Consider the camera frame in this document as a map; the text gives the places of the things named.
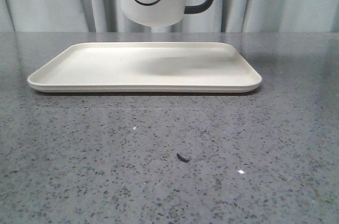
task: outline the speckled gray countertop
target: speckled gray countertop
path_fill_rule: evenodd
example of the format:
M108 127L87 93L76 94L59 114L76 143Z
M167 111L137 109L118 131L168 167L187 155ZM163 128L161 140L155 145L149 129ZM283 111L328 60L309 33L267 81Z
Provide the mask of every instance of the speckled gray countertop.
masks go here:
M95 41L228 43L262 86L29 88L64 49ZM0 43L0 223L339 223L339 34L0 33Z

